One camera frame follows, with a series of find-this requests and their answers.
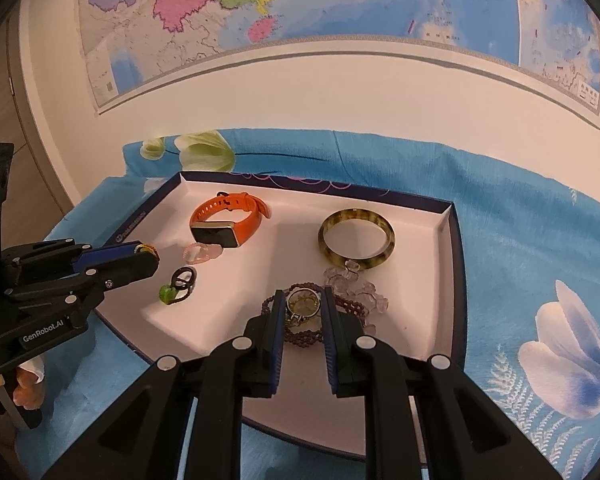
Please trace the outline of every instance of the white flower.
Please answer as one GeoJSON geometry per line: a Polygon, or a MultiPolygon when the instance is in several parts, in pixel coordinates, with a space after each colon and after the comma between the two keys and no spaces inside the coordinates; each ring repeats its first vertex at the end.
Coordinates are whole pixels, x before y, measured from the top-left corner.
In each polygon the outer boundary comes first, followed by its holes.
{"type": "Polygon", "coordinates": [[[217,130],[182,135],[174,143],[184,171],[229,172],[235,166],[234,150],[217,130]]]}
{"type": "Polygon", "coordinates": [[[145,140],[140,147],[140,155],[147,160],[158,160],[164,155],[164,137],[145,140]]]}
{"type": "Polygon", "coordinates": [[[578,295],[555,282],[557,302],[536,315],[538,341],[518,359],[531,388],[557,412],[583,420],[600,413],[600,327],[578,295]]]}
{"type": "Polygon", "coordinates": [[[158,189],[162,184],[167,181],[166,178],[148,178],[144,181],[144,194],[148,195],[149,193],[154,192],[158,189]]]}

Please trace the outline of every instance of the map border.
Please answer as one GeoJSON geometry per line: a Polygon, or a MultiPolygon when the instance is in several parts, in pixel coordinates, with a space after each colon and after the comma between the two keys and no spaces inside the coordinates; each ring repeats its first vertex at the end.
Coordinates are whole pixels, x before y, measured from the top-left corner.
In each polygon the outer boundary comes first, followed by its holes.
{"type": "MultiPolygon", "coordinates": [[[[600,36],[600,23],[598,22],[598,20],[596,20],[596,26],[598,27],[598,35],[600,36]]],[[[267,41],[267,42],[263,42],[263,43],[258,43],[258,44],[253,44],[253,45],[248,45],[248,46],[244,46],[244,47],[240,47],[240,48],[233,48],[231,50],[227,50],[225,52],[221,52],[219,54],[214,54],[212,56],[208,56],[205,57],[204,59],[200,59],[200,60],[194,60],[191,61],[190,63],[181,65],[177,68],[174,68],[172,70],[169,70],[168,72],[164,72],[163,74],[160,74],[159,76],[154,76],[150,79],[147,79],[146,81],[144,81],[140,86],[137,86],[131,90],[128,90],[126,92],[123,92],[122,94],[118,94],[116,97],[114,97],[113,99],[110,99],[108,101],[106,101],[105,103],[101,104],[100,106],[98,106],[96,104],[96,110],[98,111],[98,114],[103,114],[106,113],[109,110],[112,110],[113,108],[139,96],[139,95],[144,95],[147,94],[148,92],[151,92],[153,90],[156,90],[158,88],[163,88],[164,86],[167,86],[169,84],[172,83],[176,83],[176,82],[180,82],[183,80],[186,80],[188,78],[191,78],[195,75],[197,75],[196,72],[193,73],[189,73],[187,75],[184,75],[182,78],[179,78],[177,80],[174,81],[170,81],[168,83],[166,83],[165,85],[161,85],[161,86],[156,86],[150,89],[147,89],[143,92],[138,92],[135,93],[133,95],[130,95],[127,98],[124,98],[125,95],[131,94],[132,92],[137,91],[138,89],[141,89],[142,87],[152,83],[152,82],[156,82],[160,79],[162,79],[165,76],[168,75],[172,75],[176,72],[180,72],[181,70],[186,70],[187,68],[192,68],[195,66],[202,66],[204,65],[206,62],[212,61],[212,60],[218,60],[218,59],[222,59],[223,57],[227,57],[227,56],[232,56],[234,54],[243,54],[245,52],[254,52],[257,50],[260,50],[262,48],[269,48],[269,47],[275,47],[275,46],[283,46],[283,45],[293,45],[293,44],[301,44],[301,43],[318,43],[321,41],[379,41],[382,43],[400,43],[400,44],[414,44],[417,46],[428,46],[428,47],[433,47],[433,48],[437,48],[440,50],[446,50],[448,52],[457,52],[458,54],[464,54],[466,56],[472,56],[472,57],[476,57],[477,59],[481,59],[481,60],[485,60],[488,62],[492,62],[495,63],[497,65],[503,66],[505,68],[512,68],[514,70],[516,70],[517,72],[522,73],[523,75],[526,76],[531,76],[533,79],[535,79],[536,81],[542,82],[545,85],[550,86],[551,88],[554,88],[556,90],[559,90],[562,94],[564,94],[567,97],[570,97],[572,100],[576,101],[579,105],[585,107],[587,110],[589,110],[590,112],[593,112],[594,114],[596,114],[597,116],[600,116],[600,99],[598,100],[598,106],[597,107],[593,107],[591,105],[589,105],[587,102],[584,102],[583,100],[579,99],[577,97],[577,95],[574,95],[572,93],[570,93],[568,90],[565,90],[564,88],[562,88],[559,84],[550,81],[547,78],[542,77],[541,75],[536,74],[535,72],[532,72],[531,70],[527,70],[525,68],[522,68],[519,65],[515,65],[513,63],[510,63],[508,61],[504,61],[502,59],[499,59],[497,57],[494,56],[489,56],[488,54],[483,54],[481,52],[476,52],[475,50],[470,50],[467,48],[462,48],[462,47],[458,47],[455,45],[448,45],[448,44],[444,44],[444,43],[437,43],[435,41],[427,41],[427,40],[412,40],[410,38],[399,38],[397,36],[377,36],[377,35],[366,35],[366,34],[338,34],[338,35],[334,35],[334,36],[307,36],[305,38],[294,38],[294,39],[289,39],[289,40],[277,40],[277,41],[267,41]]],[[[343,52],[337,52],[337,51],[333,51],[333,53],[330,54],[344,54],[343,52]]],[[[365,53],[363,52],[346,52],[346,54],[360,54],[363,55],[365,53]]],[[[298,53],[288,53],[285,54],[284,57],[285,59],[287,58],[292,58],[292,57],[305,57],[308,56],[309,54],[304,53],[304,52],[298,52],[298,53]]],[[[312,53],[312,56],[318,56],[318,53],[312,53]]],[[[396,57],[396,55],[391,55],[391,54],[386,54],[386,53],[382,53],[382,52],[378,52],[375,55],[377,56],[387,56],[387,57],[396,57]]],[[[267,58],[261,58],[261,59],[253,59],[253,60],[245,60],[243,62],[237,63],[237,64],[228,64],[226,67],[217,67],[214,72],[216,72],[217,70],[223,70],[224,68],[234,68],[235,66],[240,66],[242,64],[249,64],[252,62],[257,62],[260,60],[266,60],[267,58]]],[[[476,69],[469,66],[469,65],[462,65],[466,70],[469,70],[470,72],[475,71],[476,69]]],[[[505,78],[503,76],[499,76],[497,74],[493,74],[493,78],[496,79],[501,79],[501,78],[505,78]]],[[[514,83],[515,85],[518,85],[519,83],[509,80],[511,83],[514,83]]],[[[91,92],[93,93],[93,86],[91,85],[91,80],[89,81],[90,86],[91,86],[91,92]]],[[[551,97],[541,94],[540,92],[538,92],[540,95],[542,95],[543,97],[549,99],[550,101],[554,102],[555,100],[552,99],[551,97]]],[[[587,120],[586,118],[584,118],[583,116],[581,116],[580,114],[576,113],[580,118],[583,118],[584,120],[586,120],[588,123],[590,123],[589,120],[587,120]]]]}

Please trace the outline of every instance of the brown tortoiseshell bangle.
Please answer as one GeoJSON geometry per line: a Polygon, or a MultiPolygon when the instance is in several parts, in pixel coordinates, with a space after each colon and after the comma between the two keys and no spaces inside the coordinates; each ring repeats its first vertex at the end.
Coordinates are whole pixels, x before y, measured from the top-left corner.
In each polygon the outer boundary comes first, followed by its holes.
{"type": "Polygon", "coordinates": [[[328,216],[327,219],[322,222],[320,230],[318,231],[318,246],[320,247],[320,252],[324,254],[324,256],[326,256],[327,259],[336,267],[345,269],[345,262],[352,261],[356,262],[360,266],[360,270],[371,269],[385,262],[387,258],[391,256],[391,253],[394,252],[394,228],[391,227],[391,224],[389,224],[386,218],[380,216],[378,213],[374,213],[373,211],[369,211],[367,209],[343,209],[342,211],[337,211],[328,216]],[[324,241],[325,232],[340,222],[353,219],[366,220],[367,222],[377,225],[382,229],[382,231],[384,231],[384,234],[386,234],[386,244],[384,245],[384,249],[381,253],[378,253],[375,256],[370,256],[369,258],[357,259],[346,258],[331,250],[331,248],[327,245],[327,242],[324,241]]]}

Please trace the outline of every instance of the beaded bracelet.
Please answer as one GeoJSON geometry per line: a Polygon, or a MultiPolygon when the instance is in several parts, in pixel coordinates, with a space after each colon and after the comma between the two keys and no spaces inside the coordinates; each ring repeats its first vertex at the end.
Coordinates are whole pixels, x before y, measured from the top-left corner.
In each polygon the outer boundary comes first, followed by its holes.
{"type": "MultiPolygon", "coordinates": [[[[323,288],[315,283],[295,283],[291,285],[287,290],[284,290],[285,296],[295,288],[310,288],[317,294],[321,295],[323,288]]],[[[262,302],[262,313],[270,314],[270,304],[273,302],[274,296],[267,298],[262,302]]],[[[365,307],[362,303],[357,301],[345,300],[341,296],[336,294],[333,295],[336,307],[340,307],[349,314],[354,314],[364,323],[365,320],[365,307]]],[[[317,342],[322,342],[322,329],[320,330],[304,330],[302,332],[291,332],[288,326],[285,326],[285,341],[301,348],[307,348],[317,342]]]]}

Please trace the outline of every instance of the watch screen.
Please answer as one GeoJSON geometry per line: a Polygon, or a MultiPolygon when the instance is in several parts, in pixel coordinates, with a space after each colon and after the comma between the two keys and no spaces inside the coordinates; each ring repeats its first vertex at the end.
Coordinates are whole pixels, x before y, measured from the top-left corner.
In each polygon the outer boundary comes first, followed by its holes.
{"type": "Polygon", "coordinates": [[[230,227],[192,227],[191,234],[200,244],[217,244],[225,249],[238,246],[234,230],[230,227]]]}

